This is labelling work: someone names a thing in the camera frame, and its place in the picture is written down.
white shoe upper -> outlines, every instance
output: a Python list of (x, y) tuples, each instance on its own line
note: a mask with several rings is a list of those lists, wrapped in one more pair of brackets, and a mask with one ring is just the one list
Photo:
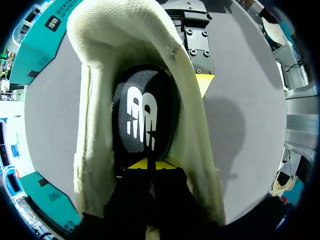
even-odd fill
[(196, 75), (165, 10), (155, 0), (84, 0), (70, 15), (67, 34), (82, 62), (74, 157), (78, 212), (101, 217), (115, 187), (113, 81), (128, 67), (148, 63), (168, 69), (179, 91), (178, 126), (167, 161), (184, 169), (197, 202), (218, 224), (225, 224)]

black insole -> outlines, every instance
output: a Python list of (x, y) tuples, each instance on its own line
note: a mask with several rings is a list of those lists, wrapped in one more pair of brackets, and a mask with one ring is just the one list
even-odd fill
[(112, 133), (115, 170), (144, 158), (161, 160), (170, 150), (179, 114), (174, 79), (160, 67), (143, 64), (115, 82)]

black metal bracket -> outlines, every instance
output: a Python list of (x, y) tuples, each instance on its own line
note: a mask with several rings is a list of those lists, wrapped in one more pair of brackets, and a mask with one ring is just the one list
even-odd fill
[(199, 0), (168, 0), (162, 7), (171, 17), (189, 54), (197, 74), (215, 74), (215, 63), (210, 51), (206, 30), (212, 17)]

round platform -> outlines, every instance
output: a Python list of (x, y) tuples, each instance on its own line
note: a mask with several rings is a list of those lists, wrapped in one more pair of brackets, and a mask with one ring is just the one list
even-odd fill
[[(206, 8), (213, 17), (207, 30), (216, 76), (203, 102), (230, 223), (257, 205), (276, 176), (286, 133), (285, 93), (271, 49), (245, 10), (233, 1)], [(73, 202), (80, 83), (81, 63), (66, 35), (25, 98), (33, 166)]]

teal panel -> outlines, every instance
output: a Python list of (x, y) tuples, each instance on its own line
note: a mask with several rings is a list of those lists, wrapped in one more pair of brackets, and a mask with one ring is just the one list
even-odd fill
[(68, 17), (80, 2), (82, 0), (55, 0), (38, 17), (21, 42), (10, 75), (11, 83), (29, 85), (56, 57)]
[[(80, 2), (81, 0), (55, 0), (35, 21), (22, 44), (54, 57), (66, 33), (68, 17)], [(48, 27), (47, 22), (52, 16), (58, 20), (53, 22), (56, 29)]]
[(81, 219), (69, 198), (38, 172), (21, 177), (20, 183), (27, 196), (54, 222), (69, 232), (80, 224)]
[(15, 57), (10, 75), (10, 82), (20, 85), (29, 85), (34, 77), (29, 76), (40, 72), (52, 61), (53, 57), (40, 50), (22, 45)]
[(286, 199), (288, 199), (290, 203), (292, 203), (293, 205), (296, 205), (299, 202), (299, 199), (304, 187), (305, 187), (304, 183), (300, 179), (298, 179), (294, 187), (290, 191), (285, 191), (283, 193), (283, 196)]

